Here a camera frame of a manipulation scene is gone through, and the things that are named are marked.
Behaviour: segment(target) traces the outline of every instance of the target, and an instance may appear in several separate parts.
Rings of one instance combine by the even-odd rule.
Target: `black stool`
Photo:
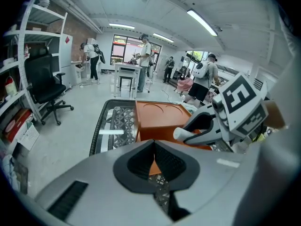
[[[120,76],[119,91],[121,91],[121,82],[122,82],[122,79],[131,80],[131,84],[130,84],[130,92],[131,92],[133,78],[132,77],[126,77],[126,76]]]

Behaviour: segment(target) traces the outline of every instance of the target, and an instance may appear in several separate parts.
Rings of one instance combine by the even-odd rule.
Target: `white backpack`
[[[192,75],[199,79],[208,78],[209,79],[209,65],[211,62],[199,63],[193,70]]]

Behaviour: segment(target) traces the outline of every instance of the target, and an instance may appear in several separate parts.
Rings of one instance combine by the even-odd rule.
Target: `ceiling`
[[[114,30],[109,23],[132,25],[134,32],[156,32],[174,40],[168,45],[176,50],[228,54],[260,63],[274,74],[283,70],[290,56],[272,0],[71,1],[103,31]],[[187,14],[191,8],[218,36]]]

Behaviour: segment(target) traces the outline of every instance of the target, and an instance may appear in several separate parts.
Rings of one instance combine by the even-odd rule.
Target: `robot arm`
[[[183,129],[174,131],[175,139],[188,145],[211,145],[221,139],[238,141],[247,137],[268,116],[259,91],[242,73],[219,91],[212,103],[199,108]],[[195,129],[205,131],[191,133]]]

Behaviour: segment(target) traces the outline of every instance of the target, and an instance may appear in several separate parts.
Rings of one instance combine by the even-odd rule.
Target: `person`
[[[166,69],[164,73],[164,80],[163,83],[168,84],[171,76],[171,72],[174,68],[174,57],[170,56],[169,60],[166,62]]]
[[[187,103],[192,99],[192,97],[195,97],[197,106],[199,107],[200,102],[205,99],[213,79],[216,83],[218,83],[218,69],[215,64],[216,61],[217,59],[214,54],[208,55],[208,59],[205,63],[208,63],[209,78],[195,78],[188,95],[183,101],[184,103]]]
[[[80,45],[80,50],[84,50],[84,56],[83,56],[83,59],[81,61],[82,65],[85,62],[87,56],[90,57],[91,75],[90,75],[90,78],[87,79],[87,81],[96,82],[97,84],[100,84],[100,82],[98,80],[98,76],[97,76],[97,71],[96,71],[96,65],[97,65],[97,62],[98,62],[98,59],[99,59],[99,55],[95,52],[93,44],[82,43]]]
[[[139,56],[137,56],[136,60],[140,59],[140,66],[142,69],[140,70],[139,82],[138,82],[138,90],[137,92],[143,92],[143,87],[145,83],[145,74],[147,67],[150,63],[150,54],[151,54],[151,44],[149,43],[149,36],[147,34],[141,35],[140,39],[144,43],[144,47]]]

